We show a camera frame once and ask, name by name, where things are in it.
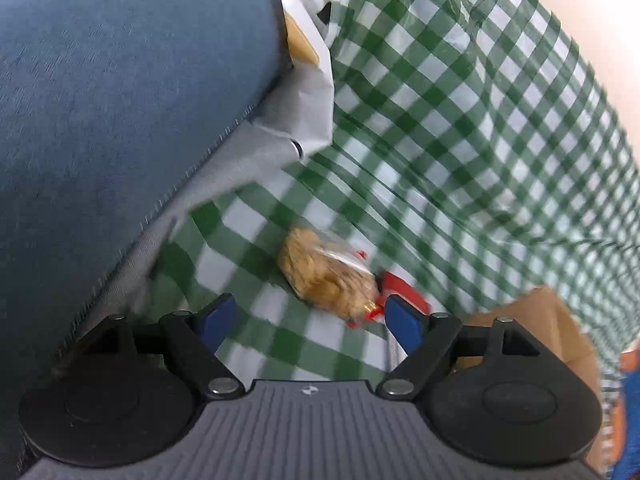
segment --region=green checkered tablecloth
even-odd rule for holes
[[[302,304],[274,257],[299,216],[466,316],[554,288],[604,391],[640,324],[640,180],[578,46],[538,0],[335,0],[334,143],[194,211],[164,247],[150,314],[231,292],[239,377],[369,378],[385,329]]]

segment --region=blue object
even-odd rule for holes
[[[233,328],[238,317],[238,304],[231,296],[204,320],[200,340],[213,354],[218,350],[226,335]]]
[[[385,303],[386,327],[400,343],[407,355],[422,343],[427,317],[400,296],[389,296]]]
[[[0,478],[140,225],[288,70],[280,0],[0,0]]]
[[[640,372],[622,380],[625,397],[626,443],[622,457],[613,468],[611,480],[629,480],[640,471]]]

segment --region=plastic bag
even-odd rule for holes
[[[376,307],[378,288],[364,258],[332,234],[294,227],[278,266],[299,298],[347,322],[359,322]]]

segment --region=gray fabric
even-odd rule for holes
[[[110,314],[143,314],[149,300],[147,278],[162,242],[190,210],[297,160],[300,154],[291,140],[268,134],[249,121],[241,123],[136,240],[95,299],[78,336]]]
[[[280,0],[0,0],[0,38],[7,464],[19,392],[145,216],[288,59]]]

